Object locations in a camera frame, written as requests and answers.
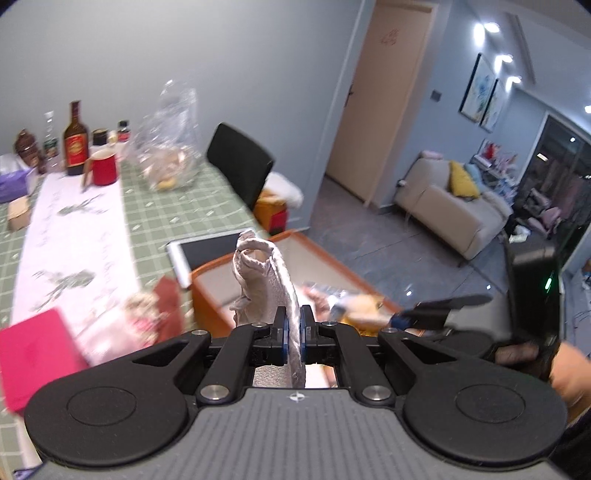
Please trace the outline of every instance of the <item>brown glass bottle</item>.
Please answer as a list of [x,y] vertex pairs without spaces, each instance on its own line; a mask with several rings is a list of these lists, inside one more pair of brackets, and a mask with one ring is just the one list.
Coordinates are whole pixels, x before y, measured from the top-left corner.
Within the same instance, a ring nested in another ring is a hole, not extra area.
[[81,175],[88,159],[88,129],[80,123],[80,101],[70,104],[72,121],[64,131],[64,157],[68,175]]

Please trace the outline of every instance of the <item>red label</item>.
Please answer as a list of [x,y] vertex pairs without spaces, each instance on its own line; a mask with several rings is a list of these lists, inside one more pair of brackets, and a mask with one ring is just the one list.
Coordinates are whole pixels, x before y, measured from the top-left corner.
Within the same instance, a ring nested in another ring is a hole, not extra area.
[[72,135],[66,138],[66,166],[82,165],[88,158],[86,135]]

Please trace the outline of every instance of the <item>wooden door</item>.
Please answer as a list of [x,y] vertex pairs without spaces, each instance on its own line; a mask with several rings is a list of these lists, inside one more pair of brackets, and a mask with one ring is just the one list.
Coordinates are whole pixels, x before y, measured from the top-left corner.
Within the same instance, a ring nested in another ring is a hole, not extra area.
[[431,9],[378,4],[326,173],[370,200],[422,61]]

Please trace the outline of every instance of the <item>green checkered tablecloth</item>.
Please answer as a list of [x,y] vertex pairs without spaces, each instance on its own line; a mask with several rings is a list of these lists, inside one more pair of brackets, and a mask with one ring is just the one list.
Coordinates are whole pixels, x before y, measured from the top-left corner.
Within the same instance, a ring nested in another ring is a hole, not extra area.
[[[176,238],[260,227],[251,212],[228,185],[220,172],[205,163],[194,184],[171,192],[151,192],[138,170],[121,165],[121,188],[131,245],[140,283],[152,289],[172,267],[166,243]],[[37,192],[31,196],[34,206]],[[12,292],[26,229],[10,232],[7,205],[0,205],[0,328],[8,326]],[[183,307],[189,311],[190,301]],[[0,465],[6,472],[22,468],[14,418],[4,406],[0,391]]]

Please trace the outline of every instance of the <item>circular pad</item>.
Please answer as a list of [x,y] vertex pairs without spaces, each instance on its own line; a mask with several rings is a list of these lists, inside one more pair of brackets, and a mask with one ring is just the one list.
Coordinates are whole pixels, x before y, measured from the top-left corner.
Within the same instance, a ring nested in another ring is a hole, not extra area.
[[113,362],[60,378],[25,410],[33,444],[57,463],[108,468],[170,444],[187,421],[187,403],[162,369]]
[[484,423],[515,420],[525,410],[519,394],[498,385],[474,385],[456,397],[456,407],[468,418]]
[[491,467],[544,456],[566,426],[566,406],[549,385],[478,359],[426,365],[403,414],[429,447]]
[[68,412],[86,425],[106,427],[128,418],[135,410],[135,397],[128,391],[113,387],[89,388],[74,395]]

